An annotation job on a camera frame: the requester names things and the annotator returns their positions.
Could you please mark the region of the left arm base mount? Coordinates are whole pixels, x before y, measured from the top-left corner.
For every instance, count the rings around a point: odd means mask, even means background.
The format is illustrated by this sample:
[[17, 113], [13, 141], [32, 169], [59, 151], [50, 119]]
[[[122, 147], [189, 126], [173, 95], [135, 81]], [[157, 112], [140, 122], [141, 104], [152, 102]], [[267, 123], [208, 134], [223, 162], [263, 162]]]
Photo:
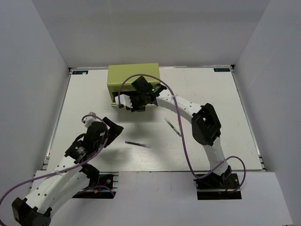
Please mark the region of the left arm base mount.
[[113, 199], [117, 193], [119, 182], [118, 172], [99, 173], [98, 184], [91, 189], [83, 189], [73, 199]]

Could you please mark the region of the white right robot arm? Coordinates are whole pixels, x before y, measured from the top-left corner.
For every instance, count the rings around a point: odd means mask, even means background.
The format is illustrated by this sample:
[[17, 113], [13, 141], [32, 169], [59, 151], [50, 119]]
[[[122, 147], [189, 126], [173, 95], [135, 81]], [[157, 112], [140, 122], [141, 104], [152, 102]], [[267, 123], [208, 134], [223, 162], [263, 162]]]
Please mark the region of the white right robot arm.
[[131, 85], [136, 94], [129, 97], [131, 107], [127, 109], [142, 112], [146, 105], [152, 104], [186, 119], [192, 126], [193, 138], [203, 146], [208, 157], [213, 184], [219, 188], [225, 187], [230, 181], [231, 169], [222, 150], [221, 123], [214, 107], [209, 103], [199, 105], [176, 96], [167, 85], [152, 85], [142, 74]]

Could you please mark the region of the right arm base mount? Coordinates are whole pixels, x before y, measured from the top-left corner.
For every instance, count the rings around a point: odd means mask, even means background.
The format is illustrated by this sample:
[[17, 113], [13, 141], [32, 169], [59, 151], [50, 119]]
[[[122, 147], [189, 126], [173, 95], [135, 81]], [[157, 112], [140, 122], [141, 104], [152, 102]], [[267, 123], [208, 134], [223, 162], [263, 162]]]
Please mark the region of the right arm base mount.
[[204, 179], [194, 179], [198, 200], [241, 200], [237, 173], [231, 173], [226, 181], [221, 184], [213, 174]]

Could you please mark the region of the green refill pen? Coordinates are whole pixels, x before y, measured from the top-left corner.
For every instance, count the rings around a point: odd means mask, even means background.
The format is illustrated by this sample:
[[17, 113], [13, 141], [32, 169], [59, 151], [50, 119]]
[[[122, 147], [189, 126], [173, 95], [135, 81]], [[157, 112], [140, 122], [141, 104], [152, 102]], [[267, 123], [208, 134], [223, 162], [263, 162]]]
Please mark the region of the green refill pen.
[[164, 118], [164, 120], [179, 137], [182, 136], [181, 133], [176, 129], [176, 127], [167, 118]]

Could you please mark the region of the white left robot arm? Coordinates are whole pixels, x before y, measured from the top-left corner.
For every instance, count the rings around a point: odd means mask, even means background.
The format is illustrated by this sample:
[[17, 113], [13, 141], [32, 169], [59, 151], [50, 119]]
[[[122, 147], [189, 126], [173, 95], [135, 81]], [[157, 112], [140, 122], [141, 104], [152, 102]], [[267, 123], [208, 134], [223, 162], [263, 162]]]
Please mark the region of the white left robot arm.
[[53, 172], [23, 199], [12, 202], [14, 219], [22, 226], [48, 226], [55, 213], [78, 192], [95, 188], [100, 171], [88, 163], [110, 145], [123, 127], [107, 117], [82, 119], [86, 132], [78, 135]]

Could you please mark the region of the purple refill pen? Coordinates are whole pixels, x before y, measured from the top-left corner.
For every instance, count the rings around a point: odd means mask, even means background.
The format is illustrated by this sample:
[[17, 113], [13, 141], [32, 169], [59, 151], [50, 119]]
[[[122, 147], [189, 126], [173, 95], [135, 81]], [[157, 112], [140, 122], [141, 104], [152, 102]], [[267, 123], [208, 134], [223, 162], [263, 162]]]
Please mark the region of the purple refill pen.
[[125, 144], [135, 145], [135, 146], [140, 146], [140, 147], [145, 147], [145, 148], [151, 148], [150, 145], [140, 144], [140, 143], [131, 142], [131, 141], [125, 141]]

